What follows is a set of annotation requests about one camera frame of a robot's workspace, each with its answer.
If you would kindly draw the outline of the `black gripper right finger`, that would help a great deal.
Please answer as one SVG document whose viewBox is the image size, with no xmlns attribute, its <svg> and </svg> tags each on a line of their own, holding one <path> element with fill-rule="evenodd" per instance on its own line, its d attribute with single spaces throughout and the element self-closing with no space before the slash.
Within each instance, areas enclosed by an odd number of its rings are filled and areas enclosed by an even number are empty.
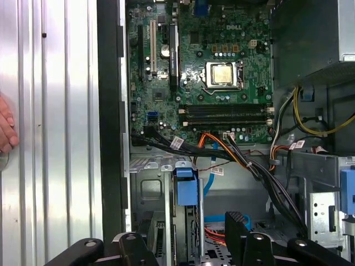
<svg viewBox="0 0 355 266">
<path fill-rule="evenodd" d="M 352 265 L 309 239 L 293 238 L 281 246 L 260 232 L 250 232 L 238 212 L 225 213 L 225 243 L 234 265 Z"/>
</svg>

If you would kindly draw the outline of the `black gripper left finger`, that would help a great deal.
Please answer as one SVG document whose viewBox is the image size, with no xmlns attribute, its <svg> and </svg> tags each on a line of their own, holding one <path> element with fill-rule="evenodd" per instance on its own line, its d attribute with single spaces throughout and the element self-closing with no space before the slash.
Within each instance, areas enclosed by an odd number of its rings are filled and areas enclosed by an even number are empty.
<svg viewBox="0 0 355 266">
<path fill-rule="evenodd" d="M 46 265 L 158 265 L 154 246 L 157 212 L 144 212 L 135 232 L 117 234 L 105 245 L 98 238 L 72 244 Z"/>
</svg>

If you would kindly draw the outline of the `person hand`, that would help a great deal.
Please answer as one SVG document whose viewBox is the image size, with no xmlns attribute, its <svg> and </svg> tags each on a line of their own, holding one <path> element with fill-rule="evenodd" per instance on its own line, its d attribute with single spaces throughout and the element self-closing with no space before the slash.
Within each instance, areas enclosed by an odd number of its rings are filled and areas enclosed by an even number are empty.
<svg viewBox="0 0 355 266">
<path fill-rule="evenodd" d="M 1 153 L 7 154 L 19 144 L 19 137 L 14 129 L 13 115 L 2 97 L 0 98 L 0 112 Z"/>
</svg>

